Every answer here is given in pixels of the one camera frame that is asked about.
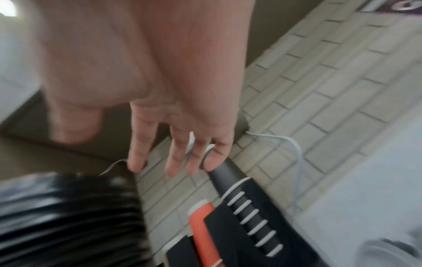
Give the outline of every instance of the purple sign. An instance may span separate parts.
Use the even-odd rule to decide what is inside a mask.
[[[359,11],[422,15],[422,0],[369,0]]]

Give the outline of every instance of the white brick wall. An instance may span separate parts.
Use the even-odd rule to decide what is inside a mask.
[[[246,69],[240,107],[252,132],[287,135],[306,162],[300,210],[422,111],[422,17],[355,12],[364,0],[326,0]],[[155,259],[186,211],[217,197],[207,174],[164,176],[169,140],[137,175]],[[296,155],[287,142],[244,135],[230,158],[291,212]]]

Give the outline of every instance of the orange cylinder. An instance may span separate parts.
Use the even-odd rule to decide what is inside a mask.
[[[208,200],[202,200],[188,211],[189,222],[202,265],[204,267],[225,267],[204,222],[205,217],[214,210],[214,206]]]

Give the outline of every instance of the hand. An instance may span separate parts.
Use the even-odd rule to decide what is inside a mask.
[[[139,172],[158,123],[171,127],[168,176],[228,156],[253,0],[33,0],[20,2],[49,106],[51,137],[95,136],[103,109],[131,102],[128,167]]]

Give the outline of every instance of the light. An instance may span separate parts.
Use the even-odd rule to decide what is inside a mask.
[[[6,17],[16,17],[16,7],[10,0],[0,0],[0,14]]]

